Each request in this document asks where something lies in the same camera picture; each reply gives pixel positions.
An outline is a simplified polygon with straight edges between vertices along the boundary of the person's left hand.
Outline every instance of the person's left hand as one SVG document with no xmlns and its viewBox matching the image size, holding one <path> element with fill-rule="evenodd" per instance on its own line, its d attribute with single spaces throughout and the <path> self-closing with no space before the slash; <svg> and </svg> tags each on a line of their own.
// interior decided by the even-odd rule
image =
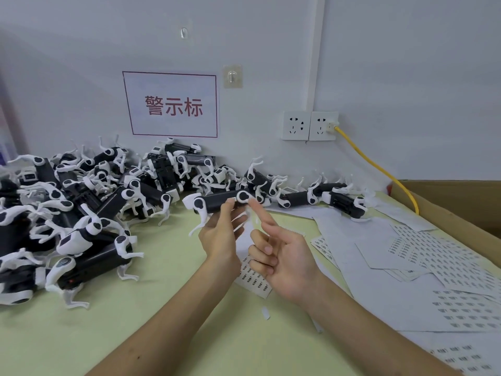
<svg viewBox="0 0 501 376">
<path fill-rule="evenodd" d="M 229 198 L 221 205 L 221 211 L 213 214 L 198 234 L 207 253 L 207 259 L 216 261 L 220 266 L 229 267 L 236 273 L 240 271 L 240 260 L 236 255 L 236 240 L 243 233 L 243 227 L 234 229 L 247 220 L 247 215 L 236 217 L 245 212 L 245 207 L 233 209 L 235 200 Z"/>
</svg>

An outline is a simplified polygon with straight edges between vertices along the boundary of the person's right hand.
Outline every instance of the person's right hand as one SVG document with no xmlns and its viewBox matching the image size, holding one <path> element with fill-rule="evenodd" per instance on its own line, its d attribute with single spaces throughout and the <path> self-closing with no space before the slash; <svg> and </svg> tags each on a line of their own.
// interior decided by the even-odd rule
<svg viewBox="0 0 501 376">
<path fill-rule="evenodd" d="M 306 240 L 299 233 L 280 227 L 256 199 L 248 204 L 267 233 L 259 230 L 250 233 L 254 241 L 248 250 L 253 258 L 250 267 L 282 297 L 306 308 L 309 294 L 322 276 Z"/>
</svg>

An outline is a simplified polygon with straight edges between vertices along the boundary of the finger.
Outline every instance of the finger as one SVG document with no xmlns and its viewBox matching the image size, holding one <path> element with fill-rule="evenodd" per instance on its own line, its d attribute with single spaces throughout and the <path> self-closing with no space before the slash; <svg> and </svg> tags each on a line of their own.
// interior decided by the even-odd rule
<svg viewBox="0 0 501 376">
<path fill-rule="evenodd" d="M 231 210 L 235 205 L 235 200 L 233 198 L 228 198 L 226 202 L 221 205 L 221 211 L 219 215 L 219 220 L 217 221 L 217 226 L 231 227 Z"/>
<path fill-rule="evenodd" d="M 259 204 L 257 199 L 251 198 L 248 202 L 248 205 L 253 209 L 260 221 L 265 221 L 270 226 L 277 225 L 275 219 L 273 219 L 273 217 L 265 210 L 265 208 Z"/>
<path fill-rule="evenodd" d="M 233 225 L 233 229 L 235 229 L 239 225 L 245 223 L 247 218 L 248 218 L 247 215 L 242 215 L 242 216 L 240 216 L 240 218 L 236 218 L 234 221 L 232 221 L 231 224 Z"/>
<path fill-rule="evenodd" d="M 207 221 L 207 223 L 205 223 L 204 228 L 205 227 L 214 228 L 216 226 L 218 220 L 219 220 L 219 212 L 216 212 L 216 213 L 212 214 L 212 216 Z"/>
<path fill-rule="evenodd" d="M 267 276 L 269 276 L 270 274 L 273 274 L 273 272 L 274 272 L 274 269 L 271 266 L 262 264 L 256 260 L 250 260 L 249 266 L 253 271 L 258 272 L 265 279 Z"/>
<path fill-rule="evenodd" d="M 245 206 L 240 206 L 239 208 L 235 208 L 231 212 L 231 220 L 234 220 L 235 218 L 238 217 L 238 215 L 241 215 L 241 214 L 245 213 L 245 211 L 246 211 Z"/>
<path fill-rule="evenodd" d="M 233 232 L 235 234 L 235 240 L 240 237 L 240 235 L 243 233 L 243 231 L 244 231 L 244 228 L 240 227 L 238 230 L 236 230 L 235 232 Z"/>
<path fill-rule="evenodd" d="M 264 221 L 261 222 L 261 227 L 270 236 L 278 238 L 287 244 L 293 243 L 294 241 L 299 240 L 300 238 L 303 238 L 303 236 L 301 236 L 299 233 L 295 233 L 295 232 L 292 232 L 290 230 L 286 230 L 285 228 L 282 228 L 280 226 L 271 226 L 271 225 L 265 223 Z"/>
<path fill-rule="evenodd" d="M 270 245 L 268 241 L 270 237 L 266 233 L 263 233 L 260 230 L 252 230 L 252 232 L 250 233 L 250 238 L 260 251 L 266 253 L 267 255 L 272 254 L 273 247 Z"/>
<path fill-rule="evenodd" d="M 279 260 L 273 255 L 267 255 L 262 252 L 257 246 L 251 245 L 249 246 L 249 254 L 252 256 L 254 260 L 259 261 L 262 264 L 270 265 L 274 267 L 279 263 Z"/>
</svg>

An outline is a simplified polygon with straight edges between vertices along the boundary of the hand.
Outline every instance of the hand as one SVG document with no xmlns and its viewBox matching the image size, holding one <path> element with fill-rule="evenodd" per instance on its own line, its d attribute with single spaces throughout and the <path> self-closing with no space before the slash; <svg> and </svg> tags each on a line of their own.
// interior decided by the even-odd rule
<svg viewBox="0 0 501 376">
<path fill-rule="evenodd" d="M 253 258 L 249 265 L 260 273 L 282 297 L 306 309 L 307 298 L 321 279 L 315 259 L 304 237 L 280 227 L 256 199 L 249 206 L 261 220 L 261 227 L 269 235 L 253 230 L 249 247 Z"/>
<path fill-rule="evenodd" d="M 229 198 L 221 205 L 219 213 L 212 214 L 198 234 L 198 239 L 202 243 L 204 251 L 207 253 L 207 260 L 216 261 L 223 267 L 229 267 L 232 273 L 238 277 L 241 262 L 236 256 L 236 240 L 243 232 L 240 227 L 234 229 L 247 220 L 247 215 L 236 217 L 245 212 L 245 207 L 233 209 L 235 200 Z"/>
</svg>

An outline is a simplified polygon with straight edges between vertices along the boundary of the white outlet plate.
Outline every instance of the white outlet plate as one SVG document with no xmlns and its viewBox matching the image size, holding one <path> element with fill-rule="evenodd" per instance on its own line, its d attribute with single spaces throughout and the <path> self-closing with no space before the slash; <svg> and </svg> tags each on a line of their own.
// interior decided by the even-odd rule
<svg viewBox="0 0 501 376">
<path fill-rule="evenodd" d="M 285 111 L 282 119 L 282 140 L 307 141 L 310 135 L 310 112 Z"/>
<path fill-rule="evenodd" d="M 310 141 L 333 141 L 336 135 L 327 132 L 327 124 L 339 125 L 338 112 L 312 112 L 310 123 Z"/>
</svg>

